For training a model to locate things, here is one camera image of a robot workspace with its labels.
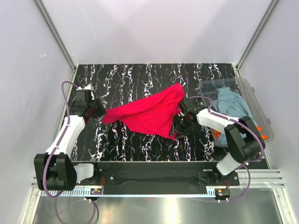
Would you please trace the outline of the pink red t shirt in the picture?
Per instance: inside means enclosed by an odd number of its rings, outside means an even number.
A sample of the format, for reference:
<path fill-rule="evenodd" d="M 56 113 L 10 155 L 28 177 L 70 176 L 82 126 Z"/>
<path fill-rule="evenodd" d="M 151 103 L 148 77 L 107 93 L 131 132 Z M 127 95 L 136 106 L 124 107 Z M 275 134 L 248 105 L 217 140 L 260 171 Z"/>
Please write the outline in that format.
<path fill-rule="evenodd" d="M 132 132 L 173 140 L 176 138 L 175 134 L 171 134 L 173 116 L 179 114 L 178 104 L 184 95 L 183 87 L 174 84 L 152 96 L 108 109 L 102 122 L 111 124 L 119 120 Z"/>

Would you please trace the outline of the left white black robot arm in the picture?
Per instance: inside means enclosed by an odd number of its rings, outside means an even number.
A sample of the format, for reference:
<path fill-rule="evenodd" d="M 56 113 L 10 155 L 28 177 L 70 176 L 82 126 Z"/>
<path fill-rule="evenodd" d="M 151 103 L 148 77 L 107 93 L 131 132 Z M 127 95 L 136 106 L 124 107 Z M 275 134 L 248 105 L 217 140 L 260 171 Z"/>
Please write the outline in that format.
<path fill-rule="evenodd" d="M 88 121 L 100 118 L 106 113 L 90 84 L 76 89 L 75 100 L 69 113 L 51 146 L 45 153 L 37 154 L 34 158 L 37 186 L 40 190 L 71 191 L 80 181 L 86 180 L 95 185 L 101 179 L 101 173 L 95 170 L 92 163 L 73 165 L 71 162 L 77 138 Z"/>

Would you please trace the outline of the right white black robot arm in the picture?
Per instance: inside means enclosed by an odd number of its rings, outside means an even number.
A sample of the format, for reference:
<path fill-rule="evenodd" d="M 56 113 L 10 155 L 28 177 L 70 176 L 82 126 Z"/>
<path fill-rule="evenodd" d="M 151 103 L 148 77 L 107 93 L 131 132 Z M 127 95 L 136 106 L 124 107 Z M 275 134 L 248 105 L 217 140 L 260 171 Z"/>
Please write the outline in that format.
<path fill-rule="evenodd" d="M 213 100 L 201 97 L 211 102 L 208 107 L 204 107 L 195 102 L 197 98 L 199 97 L 194 96 L 179 102 L 180 112 L 173 116 L 169 136 L 184 137 L 195 124 L 207 126 L 224 134 L 229 152 L 212 171 L 208 172 L 214 183 L 223 185 L 228 181 L 229 175 L 242 165 L 263 158 L 265 142 L 250 117 L 236 118 L 218 113 L 212 109 Z"/>

